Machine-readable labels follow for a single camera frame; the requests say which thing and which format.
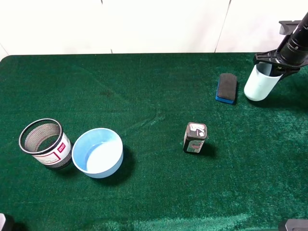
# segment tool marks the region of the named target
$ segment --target light blue bowl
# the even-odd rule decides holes
[[[118,170],[123,161],[122,140],[110,129],[92,129],[77,139],[72,159],[74,165],[89,177],[108,177]]]

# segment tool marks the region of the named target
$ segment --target cylindrical container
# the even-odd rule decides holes
[[[254,66],[245,85],[244,93],[252,101],[265,99],[282,75],[271,77],[271,64],[258,63]]]
[[[54,119],[29,124],[20,134],[19,146],[49,169],[61,169],[72,161],[71,142]]]
[[[110,129],[92,129],[77,139],[72,150],[72,159],[74,165],[87,176],[108,177],[122,164],[122,140]]]

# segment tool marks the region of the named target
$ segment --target small tin can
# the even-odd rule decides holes
[[[207,138],[205,124],[189,122],[184,137],[183,151],[187,153],[199,153]]]

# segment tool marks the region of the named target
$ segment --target white label on can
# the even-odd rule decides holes
[[[42,155],[33,155],[38,161],[44,165],[54,165],[67,157],[71,151],[71,142],[63,132],[62,139],[59,144],[50,152]]]
[[[190,141],[187,147],[187,151],[191,153],[199,153],[204,141]]]

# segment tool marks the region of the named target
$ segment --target red label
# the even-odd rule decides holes
[[[65,148],[65,144],[64,143],[61,143],[60,147],[58,147],[58,151],[59,153],[61,153]]]

